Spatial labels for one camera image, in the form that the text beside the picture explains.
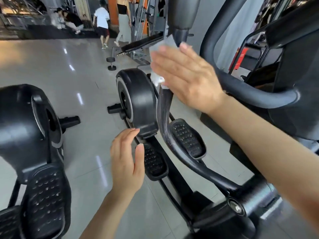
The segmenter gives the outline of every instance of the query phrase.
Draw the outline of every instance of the black shorts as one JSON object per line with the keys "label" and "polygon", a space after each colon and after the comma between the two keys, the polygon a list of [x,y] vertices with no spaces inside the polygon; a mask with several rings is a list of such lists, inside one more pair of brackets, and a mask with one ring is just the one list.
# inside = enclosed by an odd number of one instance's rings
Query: black shorts
{"label": "black shorts", "polygon": [[110,32],[108,31],[107,28],[103,28],[103,27],[97,27],[96,28],[96,32],[99,36],[103,36],[103,37],[107,37],[110,36]]}

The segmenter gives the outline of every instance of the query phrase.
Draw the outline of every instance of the textured pedal surface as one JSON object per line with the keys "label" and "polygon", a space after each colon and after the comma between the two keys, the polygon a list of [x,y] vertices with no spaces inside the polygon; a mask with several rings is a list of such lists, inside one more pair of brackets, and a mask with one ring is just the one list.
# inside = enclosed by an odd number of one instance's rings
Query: textured pedal surface
{"label": "textured pedal surface", "polygon": [[206,154],[206,146],[198,132],[185,120],[176,119],[170,124],[172,133],[184,150],[194,159],[201,159]]}
{"label": "textured pedal surface", "polygon": [[0,239],[20,239],[20,206],[0,211]]}
{"label": "textured pedal surface", "polygon": [[144,151],[145,173],[149,179],[157,181],[167,176],[168,166],[162,155],[147,143],[144,144]]}
{"label": "textured pedal surface", "polygon": [[45,165],[30,179],[23,204],[26,208],[26,231],[32,239],[54,238],[66,225],[65,187],[69,186],[63,168]]}

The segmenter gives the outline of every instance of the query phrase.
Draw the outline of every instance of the hand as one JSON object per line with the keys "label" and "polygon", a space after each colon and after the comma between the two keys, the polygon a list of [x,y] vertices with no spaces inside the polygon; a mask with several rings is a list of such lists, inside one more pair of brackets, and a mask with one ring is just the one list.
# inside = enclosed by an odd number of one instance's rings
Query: hand
{"label": "hand", "polygon": [[112,193],[118,199],[131,200],[143,184],[145,174],[144,145],[139,144],[135,149],[135,164],[131,148],[131,143],[138,133],[139,129],[125,129],[112,142]]}
{"label": "hand", "polygon": [[186,43],[179,49],[161,46],[151,57],[152,70],[184,104],[209,114],[226,96],[214,68]]}

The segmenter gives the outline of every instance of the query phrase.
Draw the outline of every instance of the elliptical machine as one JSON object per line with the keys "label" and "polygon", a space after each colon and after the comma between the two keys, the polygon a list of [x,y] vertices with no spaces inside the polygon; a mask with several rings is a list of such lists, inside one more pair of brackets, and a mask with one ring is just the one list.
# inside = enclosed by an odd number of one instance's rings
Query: elliptical machine
{"label": "elliptical machine", "polygon": [[[33,85],[0,88],[0,100],[0,156],[17,173],[8,208],[0,211],[0,239],[62,238],[71,221],[62,134],[80,118],[59,119]],[[26,190],[17,205],[21,185]]]}
{"label": "elliptical machine", "polygon": [[[178,46],[187,39],[199,2],[169,0],[169,32]],[[213,65],[223,89],[252,111],[289,135],[316,142],[319,140],[318,112],[311,104],[317,102],[315,91],[319,88],[317,69],[313,65],[313,61],[319,59],[319,14],[316,12],[319,0],[309,1],[295,13],[269,24],[266,32],[269,47],[284,49],[271,92],[256,89],[223,72],[214,61],[217,41],[245,2],[225,1],[205,35],[201,56]],[[288,22],[298,24],[300,28],[295,29]],[[305,53],[300,52],[300,45]],[[310,65],[302,65],[302,59],[308,60]],[[116,76],[116,83],[121,103],[108,107],[108,112],[119,112],[127,127],[140,128],[136,142],[143,142],[145,146],[146,175],[160,182],[190,231],[200,233],[200,238],[209,235],[215,238],[258,238],[269,221],[280,214],[283,200],[242,150],[237,147],[236,158],[255,175],[240,186],[205,166],[202,158],[206,147],[201,136],[184,120],[174,119],[169,112],[173,98],[170,90],[160,88],[158,94],[150,76],[139,69],[121,70]],[[301,111],[306,111],[308,116],[305,117]],[[214,183],[225,195],[225,201],[216,205],[201,193],[191,190],[154,137],[158,130],[174,155],[191,170]],[[166,176],[174,185],[181,203],[174,199],[163,182],[162,178]]]}

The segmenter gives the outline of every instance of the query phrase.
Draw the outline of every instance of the grey tile floor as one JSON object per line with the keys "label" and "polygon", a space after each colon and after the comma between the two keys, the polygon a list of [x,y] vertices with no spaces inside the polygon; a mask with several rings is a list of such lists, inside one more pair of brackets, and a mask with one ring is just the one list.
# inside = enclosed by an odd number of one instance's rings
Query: grey tile floor
{"label": "grey tile floor", "polygon": [[[64,135],[66,174],[72,189],[72,222],[65,239],[80,236],[111,190],[109,148],[113,138],[126,128],[117,114],[107,113],[106,107],[119,101],[116,73],[136,67],[136,63],[121,56],[114,63],[117,70],[109,71],[105,60],[111,49],[102,51],[100,46],[99,40],[0,41],[0,87],[22,83],[38,86],[59,117],[78,115],[82,121]],[[197,111],[177,99],[173,100],[171,111],[202,135],[208,148],[204,161],[209,168],[240,184],[252,176],[230,155],[229,144],[200,122]],[[160,135],[157,139],[193,190],[214,202],[223,199],[215,185],[173,156]],[[15,179],[14,170],[0,159],[0,209],[6,208]],[[296,212],[287,211],[285,218],[273,223],[263,239],[317,238]],[[160,184],[146,177],[121,220],[116,238],[182,239],[188,233],[186,223]]]}

